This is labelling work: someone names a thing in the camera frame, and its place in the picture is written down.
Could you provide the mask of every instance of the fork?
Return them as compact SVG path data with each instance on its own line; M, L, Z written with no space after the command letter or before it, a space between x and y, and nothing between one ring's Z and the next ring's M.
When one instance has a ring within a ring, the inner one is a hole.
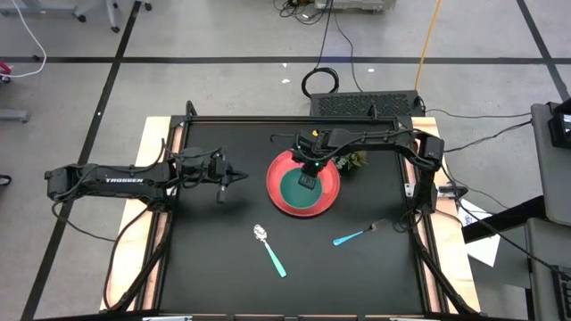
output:
M339 246L339 245L341 245L341 244L343 244L343 243L345 243L345 242L351 240L351 239L352 239L353 237L355 237L355 236L362 235L363 233L366 233L366 232L375 232L376 230L378 230L379 228L381 228L381 226L382 226L381 223L383 223L384 221L385 221L384 218L379 219L377 222L371 224L367 229L364 229L364 230L362 230L362 231L359 231L359 232L354 233L354 234L351 234L351 235L347 235L347 236L344 236L344 237L340 237L340 238L338 238L338 239L335 239L335 240L333 241L333 245L334 245L334 246Z

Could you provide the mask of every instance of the silver spoon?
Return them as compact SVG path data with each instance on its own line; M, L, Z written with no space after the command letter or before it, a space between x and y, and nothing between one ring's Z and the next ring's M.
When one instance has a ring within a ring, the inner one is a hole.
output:
M264 243L264 245L266 246L266 250L268 250L269 256L271 257L271 260L274 262L274 266L276 266L279 276L286 277L287 276L286 269L284 268L284 266L282 266L279 259L277 259L276 254L274 253L274 251L271 250L268 242L266 242L266 239L268 238L268 233L266 232L266 230L263 227L261 227L261 225L258 224L253 227L253 233L254 235L256 235L256 239Z

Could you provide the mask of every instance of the cable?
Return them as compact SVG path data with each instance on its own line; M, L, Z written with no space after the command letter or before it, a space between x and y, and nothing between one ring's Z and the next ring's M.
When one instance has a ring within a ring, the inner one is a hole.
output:
M341 33L341 35L345 38L345 40L347 40L347 42L349 43L349 45L351 46L351 58L350 58L350 62L351 62L351 74L353 75L353 81L355 82L355 86L357 86L357 88L359 89L360 92L363 92L363 89L360 88L359 86L359 82L357 81L357 77L355 77L355 65L353 63L353 43L351 42L351 40L349 40L349 38L343 33L343 31L341 30L341 27L339 27L339 22L337 22L337 13L333 12L333 17L335 18L335 25L337 26L337 30L339 30L339 33Z
M443 173L444 175L450 180L451 184L452 184L452 189L454 190L454 194L458 195L458 191L457 191L457 187L456 187L456 182L454 181L454 179L451 178L451 176L448 174L448 171L446 170L446 168L443 166ZM515 242L511 241L508 237L506 237L505 235L503 235L500 231L498 231L495 227L491 226L490 224L488 224L487 222L485 222L484 220L480 219L478 216L474 215L470 210L468 210L466 207L464 207L464 205L462 204L462 202L460 202L458 200L458 197L455 197L455 201L456 204L458 206L460 206L469 216L471 216L472 218L474 218L479 224L483 225L485 228L489 229L492 233L498 235L500 238L502 238L504 241L506 241L507 243L513 245L516 249L522 251L523 253L525 253L525 255L527 255L527 257L529 257L530 259L533 259L535 261L537 261L538 263L542 264L543 266L545 266L546 268L548 268L549 270L551 270L552 272L555 272L561 276L564 276L566 278L569 278L571 276L569 276L567 273L564 273L562 271L559 271L558 269L556 269L554 266L552 266L551 264L547 263L546 261L539 259L538 257L534 256L532 253L530 253L529 251L527 251L526 249L524 249L523 247L517 245Z
M420 63L418 64L418 70L417 70L417 79L414 82L414 90L416 91L418 91L418 82L420 81L420 71L422 70L422 66L425 63L425 55L426 55L426 49L428 48L428 42L430 42L432 29L436 24L436 17L438 17L438 12L440 11L440 4L442 4L442 2L443 0L438 0L438 3L436 3L436 8L434 9L432 21L430 22L430 28L428 28L428 35L426 35L425 46L422 48L422 55L420 55Z
M36 71L32 71L29 73L25 73L22 75L5 75L3 73L0 73L0 77L8 77L8 78L24 78L27 76L32 76L32 75L36 75L38 74L40 71L42 71L44 69L44 66L46 65L46 60L47 60L47 54L46 54L46 50L44 50L44 47L39 43L39 41L37 41L36 36L34 36L34 34L31 32L31 30L28 27L28 24L26 23L26 21L24 20L24 16L21 14L20 11L20 7L16 4L16 2L14 0L12 0L13 5L16 7L16 11L18 12L18 15L20 15L20 19L21 19L21 23L24 25L24 27L26 28L26 30L28 31L29 35L32 37L32 39L34 39L34 41L36 42L36 45L39 47L39 49L42 51L42 54L44 55L44 60L42 61L42 65L39 67L38 70Z
M339 90L339 75L337 74L337 71L335 71L332 68L329 67L321 67L321 68L314 68L312 71L310 71L307 75L305 75L305 77L303 77L302 80L302 92L303 94L308 97L311 98L311 94L307 91L307 80L313 76L314 74L318 73L318 72L325 72L326 74L331 75L331 77L333 78L334 84L333 84L333 88L331 88L331 90L329 90L329 93L336 93Z
M506 210L509 209L508 206L504 205L503 203L501 203L500 201L498 201L496 198L494 198L494 197L491 196L490 194L488 194L488 193L486 193L486 192L482 192L482 191L480 191L480 190L476 190L475 188L472 188L472 187L466 185L465 183L459 181L456 177L454 177L454 176L452 175L452 171L450 170L450 165L448 166L448 175L450 176L449 179L451 178L451 179L454 180L454 182L460 183L461 185L463 185L464 187L466 187L466 188L467 188L468 190L470 190L471 192L480 193L480 194L483 195L483 196L487 196L487 197L490 198L492 201L498 203L498 205L500 205L502 208L504 208L504 209L506 209Z
M131 219L130 222L128 222L125 227L123 227L121 229L121 231L119 232L119 235L117 235L117 240L115 240L115 244L113 245L113 248L111 249L111 258L109 260L109 266L107 266L107 275L105 276L105 288L103 289L103 303L105 304L105 307L110 309L111 305L109 304L109 300L107 299L107 286L109 285L109 279L111 278L111 272L113 270L113 261L115 259L115 251L117 250L117 246L119 245L119 241L121 239L121 237L123 237L123 235L125 234L125 232L133 225L135 224L135 222L137 222L141 217L143 217L143 215L149 210L149 208L145 208L143 211L141 211L139 214L137 214L133 219Z
M71 223L68 219L62 218L62 216L61 216L60 214L58 214L58 213L55 211L55 207L56 207L58 204L60 204L60 203L62 203L62 202L54 202L54 204L52 205L52 214L53 214L59 221L64 222L65 224L67 224L67 225L73 227L76 231L78 231L78 232L80 232L80 233L83 233L84 235L91 236L91 237L93 237L93 238L95 238L95 239L97 239L97 240L102 240L102 241L107 241L107 242L115 242L115 240L112 240L112 239L109 239L109 238L106 238L106 237L102 237L102 236L98 236L98 235L94 235L94 234L92 234L92 233L89 233L88 231L82 230L81 228L79 228L79 227L75 226L73 223Z
M321 18L323 18L323 15L325 14L325 11L327 8L327 4L326 4L326 8L324 8L321 11L317 11L317 12L313 13L312 15L303 14L305 12L305 9L307 8L307 6L309 4L310 3L296 4L292 0L286 0L285 2L282 3L282 8L280 9L276 5L276 0L273 1L274 8L276 8L276 10L279 11L279 16L281 18L294 17L298 22L300 22L301 24L304 24L306 26L311 26L311 25L318 23L321 20Z
M323 9L323 12L321 13L321 16L323 16L323 14L325 13L325 11L327 11L327 4L329 4L329 10L328 10L328 14L327 14L327 23L325 25L325 32L323 34L323 41L321 42L321 50L319 51L319 58L318 58L318 64L315 65L315 67L313 68L312 71L310 71L307 75L305 75L305 77L303 77L302 80L302 92L303 94L308 97L311 98L311 94L307 91L307 80L313 76L314 74L318 73L318 72L325 72L326 74L331 75L331 77L334 80L334 85L333 88L331 90L329 90L329 93L336 93L337 90L339 90L339 75L337 74L337 71L335 71L332 68L329 67L321 67L319 68L319 64L321 63L321 58L323 57L323 49L325 48L325 41L327 39L327 30L329 29L329 21L331 20L331 12L333 11L333 0L327 0L327 2L325 3L325 8Z
M451 114L447 111L443 111L441 109L430 109L430 110L427 110L425 112L430 112L430 111L439 111L439 112L445 113L446 115L448 115L450 117L462 118L462 119L508 119L508 118L517 118L517 117L529 116L532 114L531 112L526 112L523 114L516 114L516 115L465 116L465 115L454 115L454 114Z
M409 222L407 222L407 224L405 226L403 223L404 222L403 219L406 218L410 213L412 213L414 211L415 211L415 209L407 210L406 212L402 213L398 222L393 223L393 229L396 233L406 233L406 232L409 232L410 230L414 229L416 226L418 226L418 223L420 223L420 221L423 218L422 213L419 213L418 218L414 221L414 223L412 225Z
M525 126L525 125L527 125L527 124L531 124L531 123L532 123L532 121L529 120L529 121L526 121L526 122L521 123L521 124L517 124L517 125L514 125L514 126L510 126L510 127L508 127L508 128L505 128L505 129L499 131L498 133L496 133L496 134L494 134L494 135L492 135L492 136L483 137L483 138L480 138L480 139L478 139L478 140L476 140L476 141L474 141L474 142L472 142L472 143L465 144L465 145L463 145L463 146L461 146L461 147L452 148L452 149L446 150L446 151L444 151L444 152L457 152L457 151L461 151L461 150L463 150L463 149L465 149L465 148L468 148L469 146L473 146L473 145L480 144L480 143L483 143L483 142L485 142L485 141L488 141L488 140L490 140L490 139L494 139L494 138L496 138L497 136L500 136L501 134L504 134L504 133L509 132L510 130L518 129L518 128L521 128L521 127L523 127L523 126Z

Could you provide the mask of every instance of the black cable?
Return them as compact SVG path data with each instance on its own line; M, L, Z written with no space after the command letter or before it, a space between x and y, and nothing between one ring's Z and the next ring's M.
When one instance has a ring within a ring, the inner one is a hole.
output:
M418 223L420 223L420 221L422 220L423 215L422 213L419 213L418 218L414 221L414 223L412 223L412 225L409 222L407 222L405 225L404 219L407 218L408 215L413 212L416 212L415 209L407 210L406 212L402 213L402 215L399 217L399 220L393 223L394 231L396 231L397 233L406 233L414 229L418 225Z
M88 231L85 231L85 230L83 230L83 229L81 229L81 228L75 226L75 224L71 223L68 219L62 218L62 217L60 216L60 214L58 214L58 213L55 211L55 207L56 207L58 204L60 204L60 203L62 203L62 202L54 202L54 204L52 205L52 214L53 214L58 220L60 220L61 222L63 222L63 223L65 223L65 224L67 224L67 225L73 227L76 231L78 231L78 232L80 232L80 233L82 233L82 234L84 234L84 235L91 236L91 237L93 237L93 238L95 238L95 239L97 239L97 240L102 240L102 241L107 241L107 242L115 242L115 240L112 240L112 239L110 239L110 238L106 238L106 237L102 237L102 236L99 236L99 235L94 235L94 234L92 234L92 233L89 233Z
M327 30L329 29L329 21L331 20L331 12L333 11L333 0L327 0L327 2L325 3L325 8L323 9L323 12L327 11L327 4L329 4L329 9L328 9L328 14L327 14L327 23L325 25L325 32L323 34L323 41L321 42L321 50L319 51L319 58L318 58L318 63L315 65L315 67L313 68L312 71L310 71L307 75L305 75L305 77L303 77L302 80L302 92L303 94L308 97L311 98L311 94L307 91L307 80L313 76L314 74L318 73L318 72L325 72L326 74L331 75L331 77L334 80L334 85L333 88L331 90L329 90L329 93L336 93L339 90L339 75L337 74L337 71L335 71L332 68L329 67L321 67L319 68L319 64L321 63L321 58L323 57L323 50L325 48L325 42L327 39Z
M500 201L498 201L495 197L491 196L490 194L480 191L480 190L476 190L475 188L472 188L468 185L466 185L465 183L459 181L456 177L454 177L452 175L452 171L450 170L450 166L448 166L448 175L450 175L451 179L454 180L455 183L460 183L461 185L463 185L464 187L466 187L468 190L470 190L471 192L475 192L475 193L480 193L483 196L487 196L488 198L490 198L492 201L496 202L498 205L500 205L502 208L504 209L509 209L508 206L504 205L503 203L501 203Z
M516 114L516 115L484 115L484 116L466 116L466 115L454 115L451 114L447 111L441 110L441 109L429 109L425 112L430 112L430 111L439 111L439 112L443 112L446 115L450 116L450 117L455 117L455 118L462 118L462 119L509 119L509 118L517 118L517 117L524 117L524 116L529 116L532 113L531 112L526 112L523 114Z
M355 86L357 86L357 88L359 89L360 92L363 92L363 89L360 88L359 82L357 81L357 77L355 76L355 65L353 63L353 43L351 42L351 40L349 40L349 38L341 30L341 27L339 27L339 22L337 21L337 13L333 12L333 17L335 18L335 25L337 26L337 30L339 30L341 35L345 38L345 40L347 40L347 42L351 46L351 58L349 60L351 62L351 74L353 76L353 81L355 82Z
M446 170L445 167L443 167L443 173L444 175L448 178L448 180L450 180L450 183L452 184L452 190L454 191L455 195L458 195L458 190L457 190L457 186L456 186L456 182L454 181L454 179L452 179L452 177L448 174L448 171ZM484 220L480 219L478 216L474 215L470 210L468 210L466 207L464 207L464 205L462 204L462 202L459 201L458 197L455 197L455 201L456 204L458 206L460 206L469 216L471 216L472 218L474 218L477 223L482 224L485 228L489 229L492 233L498 235L500 238L502 238L504 241L506 241L507 243L513 245L516 249L522 251L523 253L525 253L525 255L527 255L528 258L533 259L535 261L537 261L538 263L542 264L543 266L545 266L546 268L548 268L549 270L551 270L552 272L555 272L565 278L569 278L571 276L569 276L568 274L559 271L558 269L556 269L554 266L552 266L551 264L547 263L546 261L539 259L538 257L534 256L532 253L530 253L529 251L527 251L526 249L524 249L523 247L517 245L515 242L511 241L508 237L506 237L505 235L503 235L500 231L498 231L495 227L491 226L490 224L488 224L487 222L485 222Z
M104 289L103 289L103 304L105 304L106 308L110 308L111 305L109 304L109 299L107 298L107 286L109 286L109 279L111 278L111 272L113 270L113 261L115 259L115 251L117 250L117 246L119 245L119 241L121 239L121 237L123 237L123 235L125 234L125 232L133 225L135 224L135 222L137 222L141 217L143 217L143 215L148 211L148 207L145 208L143 211L141 211L139 214L137 214L133 219L131 219L130 222L128 222L128 224L125 225L125 227L123 227L121 229L121 231L119 232L119 235L117 235L117 240L115 240L114 244L113 244L113 248L111 249L111 258L109 260L109 266L107 267L107 275L105 276L105 283L104 284Z
M504 133L509 132L510 130L515 130L515 129L521 128L521 127L523 127L523 126L525 126L525 125L527 125L527 124L531 124L531 123L532 123L532 121L529 120L529 121L526 121L526 122L521 123L521 124L517 124L517 125L514 125L514 126L510 126L510 127L508 127L508 128L504 128L503 130L499 131L498 133L496 133L496 134L494 134L494 135L492 135L492 136L483 137L483 138L480 138L480 139L478 139L478 140L476 140L476 141L474 141L474 142L472 142L472 143L465 144L465 145L463 145L463 146L461 146L461 147L452 148L452 149L446 150L446 151L444 151L444 152L458 152L458 151L461 151L461 150L463 150L463 149L465 149L465 148L468 148L468 147L470 147L470 146L483 143L483 142L488 141L488 140L490 140L490 139L494 139L494 138L496 138L497 136L500 136L501 134L504 134Z
M325 11L327 9L326 6L326 8L324 8L323 10L316 11L311 15L303 14L305 12L305 9L309 6L309 4L310 3L297 4L294 3L293 1L286 0L285 2L282 3L282 7L280 9L276 5L276 0L273 1L274 8L279 11L279 16L281 18L294 17L298 22L306 26L311 26L318 23L321 20L321 18L323 18L323 15L325 14Z
M330 94L336 93L339 90L339 75L337 74L337 71L335 71L334 69L329 68L329 67L321 67L321 68L316 67L312 71L310 71L307 75L305 75L305 77L303 77L303 80L302 80L302 92L308 98L311 98L311 94L307 91L307 80L311 76L313 76L314 74L316 74L318 72L325 72L326 74L331 75L331 77L333 78L334 84L333 84L333 88L331 88L331 90L329 90Z

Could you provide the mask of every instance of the red bowl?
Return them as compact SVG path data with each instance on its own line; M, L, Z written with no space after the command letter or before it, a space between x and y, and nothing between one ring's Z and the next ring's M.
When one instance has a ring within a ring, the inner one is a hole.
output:
M294 207L284 200L280 192L284 175L290 170L298 169L302 166L301 163L293 161L292 156L291 151L282 152L269 165L268 175L266 176L269 198L279 209L289 215L298 218L315 217L327 210L337 198L341 184L339 172L335 164L331 160L328 161L327 165L318 174L318 179L321 183L321 194L317 201L310 207Z

